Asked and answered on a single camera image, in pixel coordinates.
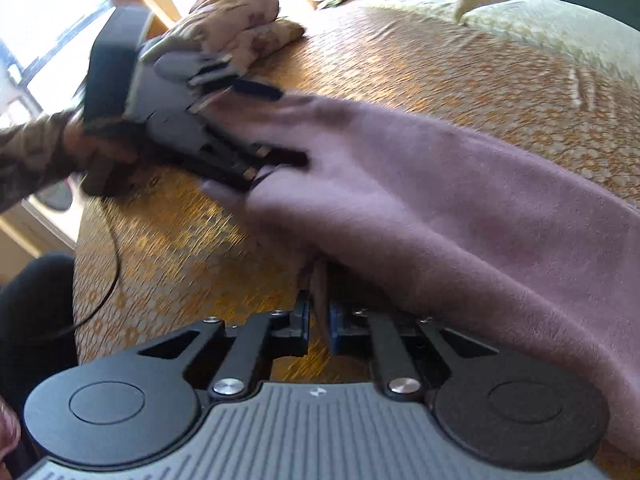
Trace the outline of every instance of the sleeve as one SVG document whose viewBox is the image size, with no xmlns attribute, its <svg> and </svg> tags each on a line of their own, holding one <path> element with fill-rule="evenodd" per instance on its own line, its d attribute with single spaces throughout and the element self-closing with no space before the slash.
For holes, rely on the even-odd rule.
<svg viewBox="0 0 640 480">
<path fill-rule="evenodd" d="M 0 213 L 78 169 L 62 145 L 72 115 L 61 112 L 0 129 Z"/>
</svg>

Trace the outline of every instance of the silver screw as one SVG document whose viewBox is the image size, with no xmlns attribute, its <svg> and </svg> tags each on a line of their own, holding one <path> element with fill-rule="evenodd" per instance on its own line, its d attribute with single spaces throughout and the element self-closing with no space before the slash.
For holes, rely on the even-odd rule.
<svg viewBox="0 0 640 480">
<path fill-rule="evenodd" d="M 244 383 L 235 377 L 220 379 L 213 385 L 213 391 L 220 395 L 235 395 L 244 390 Z"/>
<path fill-rule="evenodd" d="M 411 377 L 400 377 L 389 381 L 389 389 L 395 394 L 414 394 L 422 385 Z"/>
</svg>

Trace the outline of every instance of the pink towel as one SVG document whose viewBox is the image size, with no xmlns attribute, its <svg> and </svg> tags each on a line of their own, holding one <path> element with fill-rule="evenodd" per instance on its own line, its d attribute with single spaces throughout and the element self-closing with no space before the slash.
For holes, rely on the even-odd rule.
<svg viewBox="0 0 640 480">
<path fill-rule="evenodd" d="M 640 458 L 640 214 L 601 187 L 485 134 L 379 106 L 233 93 L 238 136 L 306 150 L 245 198 L 204 191 L 302 262 L 332 256 L 398 306 L 587 377 L 610 441 Z"/>
</svg>

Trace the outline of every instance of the gold floral fabric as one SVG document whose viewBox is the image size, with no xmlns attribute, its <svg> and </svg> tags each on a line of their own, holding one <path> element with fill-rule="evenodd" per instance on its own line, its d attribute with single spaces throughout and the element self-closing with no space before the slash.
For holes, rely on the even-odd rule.
<svg viewBox="0 0 640 480">
<path fill-rule="evenodd" d="M 314 13 L 306 40 L 254 72 L 286 89 L 366 100 L 472 126 L 640 200 L 640 97 L 627 83 L 532 46 L 512 43 L 406 10 L 357 0 Z M 215 314 L 231 324 L 291 305 L 293 276 L 175 171 L 135 196 L 111 202 L 123 273 L 115 293 L 78 334 L 83 361 Z M 108 288 L 114 248 L 97 202 L 82 220 L 75 310 L 83 318 Z M 286 380 L 359 380 L 361 363 L 328 356 L 284 361 Z M 640 478 L 640 466 L 615 478 Z"/>
</svg>

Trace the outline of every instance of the black pants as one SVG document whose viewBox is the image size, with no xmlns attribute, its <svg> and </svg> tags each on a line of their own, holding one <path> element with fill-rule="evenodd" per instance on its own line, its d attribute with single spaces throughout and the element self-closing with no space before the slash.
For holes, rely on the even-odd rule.
<svg viewBox="0 0 640 480">
<path fill-rule="evenodd" d="M 73 278 L 71 256 L 47 254 L 0 289 L 0 395 L 20 418 L 31 390 L 78 364 L 73 334 L 29 341 L 73 324 Z M 4 460 L 14 478 L 34 460 L 24 433 L 18 449 Z"/>
</svg>

